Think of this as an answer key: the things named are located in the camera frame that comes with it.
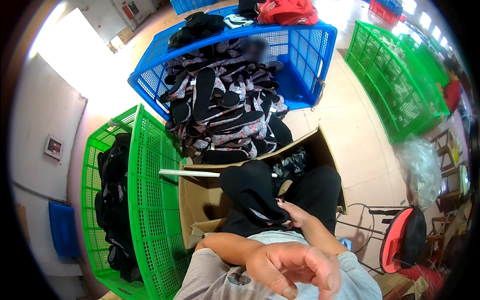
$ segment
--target red fabric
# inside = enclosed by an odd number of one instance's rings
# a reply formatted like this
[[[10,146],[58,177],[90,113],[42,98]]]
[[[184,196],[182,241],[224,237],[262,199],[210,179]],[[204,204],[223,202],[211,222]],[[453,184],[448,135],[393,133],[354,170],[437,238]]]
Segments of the red fabric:
[[[420,276],[423,276],[423,279],[428,283],[428,299],[432,300],[436,294],[442,288],[444,284],[444,275],[438,273],[437,271],[430,270],[429,268],[416,264],[410,269],[400,269],[399,274],[405,276],[408,279],[417,281]]]
[[[453,114],[453,112],[458,108],[461,95],[462,90],[460,88],[459,80],[450,81],[444,87],[444,100],[451,114]]]
[[[259,23],[314,25],[318,23],[318,13],[311,0],[266,0],[258,4]]]

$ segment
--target hand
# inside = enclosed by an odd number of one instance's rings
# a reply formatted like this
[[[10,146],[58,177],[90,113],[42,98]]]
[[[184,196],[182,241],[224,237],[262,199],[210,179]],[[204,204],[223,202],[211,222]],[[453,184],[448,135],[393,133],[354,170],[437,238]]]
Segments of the hand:
[[[293,203],[281,199],[277,200],[278,207],[285,209],[290,215],[290,220],[292,221],[293,227],[303,228],[307,220],[312,217],[312,215]]]
[[[257,246],[246,258],[249,276],[275,293],[295,299],[294,282],[318,287],[318,299],[333,299],[341,287],[341,275],[335,255],[325,256],[320,249],[299,242]]]

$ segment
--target white pole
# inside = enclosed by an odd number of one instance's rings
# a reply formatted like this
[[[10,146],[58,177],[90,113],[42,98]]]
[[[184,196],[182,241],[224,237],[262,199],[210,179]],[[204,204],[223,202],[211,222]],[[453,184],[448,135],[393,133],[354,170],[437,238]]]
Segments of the white pole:
[[[160,175],[176,175],[176,176],[196,176],[196,177],[220,177],[220,173],[205,172],[205,171],[185,171],[185,170],[168,170],[160,169],[158,171]]]

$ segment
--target knee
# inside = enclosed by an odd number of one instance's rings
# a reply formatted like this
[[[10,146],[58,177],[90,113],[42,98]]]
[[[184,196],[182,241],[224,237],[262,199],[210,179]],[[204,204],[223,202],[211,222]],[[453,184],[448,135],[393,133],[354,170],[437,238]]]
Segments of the knee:
[[[328,182],[328,184],[340,186],[341,177],[340,174],[331,166],[319,166],[311,170],[311,172],[322,182]]]

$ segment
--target black hair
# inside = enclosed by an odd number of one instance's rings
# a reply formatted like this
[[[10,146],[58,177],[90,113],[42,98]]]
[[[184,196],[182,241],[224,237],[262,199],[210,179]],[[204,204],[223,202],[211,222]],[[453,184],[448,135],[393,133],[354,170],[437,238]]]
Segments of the black hair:
[[[460,73],[460,65],[458,62],[454,62],[451,58],[445,58],[444,59],[444,67],[445,70],[448,71],[453,71],[455,75],[458,75]]]

